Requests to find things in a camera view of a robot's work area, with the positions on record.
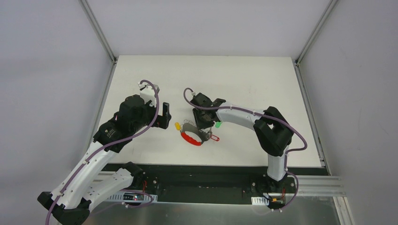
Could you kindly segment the key with yellow tag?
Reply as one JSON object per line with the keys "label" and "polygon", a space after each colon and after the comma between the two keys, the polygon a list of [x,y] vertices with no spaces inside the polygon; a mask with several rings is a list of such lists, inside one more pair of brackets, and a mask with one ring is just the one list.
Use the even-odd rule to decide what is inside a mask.
{"label": "key with yellow tag", "polygon": [[178,131],[180,131],[180,130],[182,129],[182,127],[181,127],[181,125],[180,125],[179,122],[176,122],[176,123],[175,123],[175,128],[176,128],[176,130],[178,130]]}

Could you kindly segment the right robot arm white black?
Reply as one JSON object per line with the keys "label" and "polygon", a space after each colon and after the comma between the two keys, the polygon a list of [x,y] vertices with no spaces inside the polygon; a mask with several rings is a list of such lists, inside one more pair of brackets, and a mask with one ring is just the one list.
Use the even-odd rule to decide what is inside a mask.
{"label": "right robot arm white black", "polygon": [[273,106],[260,112],[239,106],[224,99],[211,100],[203,93],[194,95],[190,104],[198,128],[207,129],[216,122],[229,122],[253,130],[261,148],[268,155],[267,188],[278,192],[285,186],[285,153],[294,132],[286,119]]}

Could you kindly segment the key with green tag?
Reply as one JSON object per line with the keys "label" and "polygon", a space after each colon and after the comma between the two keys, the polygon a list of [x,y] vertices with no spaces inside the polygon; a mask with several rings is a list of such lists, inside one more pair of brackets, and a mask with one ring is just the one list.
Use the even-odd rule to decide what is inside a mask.
{"label": "key with green tag", "polygon": [[221,122],[221,121],[217,121],[217,122],[215,123],[215,127],[216,127],[216,128],[220,128],[221,125],[222,125],[222,122]]}

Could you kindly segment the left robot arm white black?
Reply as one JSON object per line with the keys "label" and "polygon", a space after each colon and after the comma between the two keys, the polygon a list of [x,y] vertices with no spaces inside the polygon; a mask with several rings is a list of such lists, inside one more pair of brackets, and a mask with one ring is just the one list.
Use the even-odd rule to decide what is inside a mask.
{"label": "left robot arm white black", "polygon": [[38,196],[48,210],[45,224],[54,217],[63,225],[81,225],[100,203],[116,192],[125,188],[144,189],[144,172],[133,162],[123,164],[98,184],[93,181],[133,138],[150,127],[168,128],[169,103],[162,104],[161,115],[158,106],[157,98],[145,100],[140,95],[129,96],[120,104],[113,117],[99,127],[87,152],[68,177],[53,191]]}

